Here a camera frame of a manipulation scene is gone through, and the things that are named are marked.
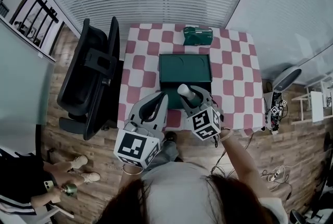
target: green tray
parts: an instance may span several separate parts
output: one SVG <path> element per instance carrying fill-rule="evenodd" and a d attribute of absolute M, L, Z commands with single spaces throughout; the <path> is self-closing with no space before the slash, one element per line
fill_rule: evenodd
<path fill-rule="evenodd" d="M 177 93 L 185 83 L 211 92 L 212 71 L 209 55 L 162 54 L 159 60 L 160 87 L 169 96 L 169 109 L 183 108 Z"/>

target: electronic device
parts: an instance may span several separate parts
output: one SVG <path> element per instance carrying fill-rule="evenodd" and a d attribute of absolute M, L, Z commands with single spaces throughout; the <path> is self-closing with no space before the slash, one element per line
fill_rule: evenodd
<path fill-rule="evenodd" d="M 280 121 L 285 117 L 287 102 L 283 100 L 282 92 L 292 85 L 302 73 L 302 69 L 293 66 L 285 69 L 272 83 L 272 91 L 264 93 L 266 127 L 277 132 Z"/>
<path fill-rule="evenodd" d="M 44 186 L 45 186 L 47 192 L 52 191 L 52 189 L 54 188 L 53 181 L 52 180 L 44 181 Z M 52 199 L 51 202 L 54 203 L 54 204 L 55 203 L 59 203 L 60 202 L 60 198 Z"/>

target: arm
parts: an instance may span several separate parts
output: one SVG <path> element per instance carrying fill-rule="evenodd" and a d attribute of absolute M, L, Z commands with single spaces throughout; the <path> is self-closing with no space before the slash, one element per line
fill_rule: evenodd
<path fill-rule="evenodd" d="M 142 168 L 131 166 L 128 164 L 125 164 L 124 170 L 130 174 L 138 174 L 142 170 Z M 121 180 L 119 183 L 119 189 L 123 188 L 124 186 L 128 185 L 131 181 L 137 180 L 141 178 L 141 174 L 138 175 L 127 175 L 125 172 L 123 172 L 123 175 L 121 176 Z"/>
<path fill-rule="evenodd" d="M 49 203 L 53 198 L 60 197 L 61 190 L 54 187 L 51 192 L 31 197 L 30 203 L 33 208 L 38 208 Z"/>
<path fill-rule="evenodd" d="M 223 138 L 229 131 L 222 131 Z M 274 197 L 258 173 L 253 158 L 233 136 L 222 142 L 241 182 L 251 187 L 258 198 Z"/>

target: white sneaker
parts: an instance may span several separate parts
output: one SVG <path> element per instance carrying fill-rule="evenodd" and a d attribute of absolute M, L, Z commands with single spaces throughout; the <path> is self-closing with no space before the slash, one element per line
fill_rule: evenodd
<path fill-rule="evenodd" d="M 96 172 L 92 173 L 82 173 L 81 177 L 84 178 L 84 182 L 94 182 L 100 180 L 100 175 Z"/>
<path fill-rule="evenodd" d="M 88 157 L 80 155 L 71 162 L 72 168 L 79 169 L 88 163 Z"/>

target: bracelet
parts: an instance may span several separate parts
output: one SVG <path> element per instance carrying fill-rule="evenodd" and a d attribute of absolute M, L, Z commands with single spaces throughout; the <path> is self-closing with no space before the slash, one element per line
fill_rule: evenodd
<path fill-rule="evenodd" d="M 221 138 L 220 139 L 220 142 L 223 142 L 223 141 L 225 141 L 225 140 L 227 140 L 227 139 L 229 139 L 230 138 L 230 136 L 231 135 L 233 135 L 233 131 L 232 130 L 230 130 L 230 129 L 228 129 L 230 132 L 228 133 L 228 135 L 227 136 L 225 136 L 225 137 L 223 137 L 223 138 Z"/>
<path fill-rule="evenodd" d="M 142 168 L 142 170 L 141 170 L 139 173 L 128 173 L 128 172 L 124 169 L 124 167 L 125 167 L 125 164 L 122 166 L 121 169 L 124 171 L 125 174 L 130 175 L 130 176 L 140 175 L 140 174 L 144 171 L 144 169 Z"/>

